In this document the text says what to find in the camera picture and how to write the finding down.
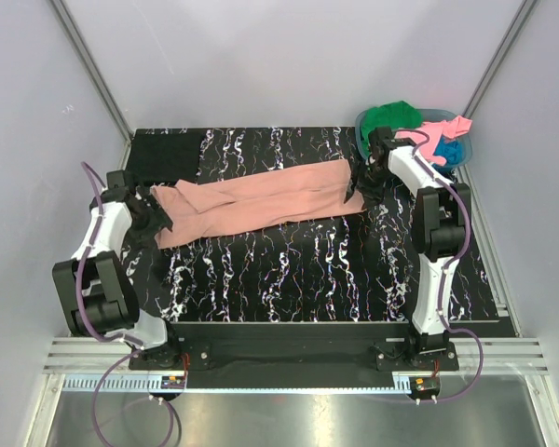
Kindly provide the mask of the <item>dusty pink t shirt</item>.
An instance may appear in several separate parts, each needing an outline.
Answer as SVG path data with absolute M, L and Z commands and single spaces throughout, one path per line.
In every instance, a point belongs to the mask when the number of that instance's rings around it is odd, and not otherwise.
M 359 213 L 363 198 L 360 192 L 346 198 L 349 180 L 348 162 L 337 159 L 214 183 L 154 186 L 152 194 L 172 220 L 155 241 L 168 249 L 202 237 Z

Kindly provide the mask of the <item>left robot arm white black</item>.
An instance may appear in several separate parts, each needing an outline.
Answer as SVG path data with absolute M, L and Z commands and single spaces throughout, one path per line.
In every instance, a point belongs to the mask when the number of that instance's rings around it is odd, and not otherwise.
M 81 167 L 94 194 L 89 228 L 71 259 L 52 268 L 68 329 L 101 343 L 122 342 L 137 349 L 141 360 L 173 368 L 183 355 L 179 336 L 168 321 L 140 308 L 120 260 L 125 239 L 154 247 L 156 235 L 172 221 L 133 173 L 115 170 L 102 179 L 88 163 Z

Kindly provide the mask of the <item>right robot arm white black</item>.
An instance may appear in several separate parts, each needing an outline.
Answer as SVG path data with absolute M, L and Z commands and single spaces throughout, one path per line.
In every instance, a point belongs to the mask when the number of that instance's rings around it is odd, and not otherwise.
M 416 200 L 411 224 L 420 262 L 416 307 L 401 350 L 389 358 L 421 370 L 447 356 L 453 333 L 448 311 L 453 277 L 470 245 L 471 190 L 438 172 L 420 152 L 429 143 L 429 134 L 413 132 L 420 142 L 398 138 L 389 127 L 372 130 L 369 155 L 353 165 L 344 201 L 359 192 L 366 205 L 379 203 L 391 176 L 400 179 Z

